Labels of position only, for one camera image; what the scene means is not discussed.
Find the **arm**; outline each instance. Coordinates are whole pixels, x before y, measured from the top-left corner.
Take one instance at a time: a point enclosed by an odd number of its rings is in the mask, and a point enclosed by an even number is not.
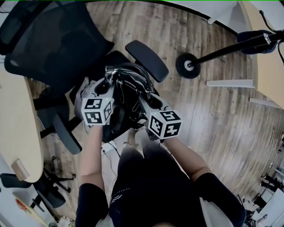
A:
[[[215,203],[234,227],[243,226],[245,210],[237,198],[211,173],[205,161],[179,139],[166,139],[164,144],[184,169],[204,200]]]
[[[90,183],[104,191],[102,176],[102,126],[93,126],[90,129],[86,148],[82,151],[80,160],[81,185]]]
[[[202,174],[211,172],[205,161],[178,138],[166,139],[164,144],[193,182]]]

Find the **black and white cube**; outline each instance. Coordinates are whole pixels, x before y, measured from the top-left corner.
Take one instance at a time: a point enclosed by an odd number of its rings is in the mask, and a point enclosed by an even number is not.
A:
[[[151,113],[148,129],[160,139],[167,139],[179,135],[181,123],[176,110],[161,110]]]
[[[81,112],[86,125],[105,125],[112,112],[112,98],[84,98]]]

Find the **chair armrest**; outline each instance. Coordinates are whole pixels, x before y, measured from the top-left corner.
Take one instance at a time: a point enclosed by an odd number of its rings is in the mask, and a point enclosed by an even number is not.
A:
[[[134,40],[125,49],[135,58],[138,65],[143,66],[157,82],[162,82],[169,73],[160,57],[145,44]]]
[[[63,142],[63,144],[66,146],[66,148],[72,153],[72,154],[78,154],[81,152],[82,147],[78,143],[78,141],[75,139],[73,134],[67,129],[64,122],[62,121],[61,117],[57,114],[52,122],[54,129]]]

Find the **small wooden block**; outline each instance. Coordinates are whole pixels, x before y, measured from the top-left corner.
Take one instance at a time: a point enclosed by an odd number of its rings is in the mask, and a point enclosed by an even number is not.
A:
[[[20,159],[14,161],[11,164],[11,168],[19,180],[25,180],[30,176]]]

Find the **sleeve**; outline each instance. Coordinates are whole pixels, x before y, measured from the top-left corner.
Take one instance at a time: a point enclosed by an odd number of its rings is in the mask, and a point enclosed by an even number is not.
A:
[[[238,199],[212,173],[201,175],[194,183],[201,198],[215,203],[230,219],[234,227],[242,227],[245,209]]]
[[[76,227],[95,226],[108,214],[105,192],[94,184],[82,184],[79,188]]]

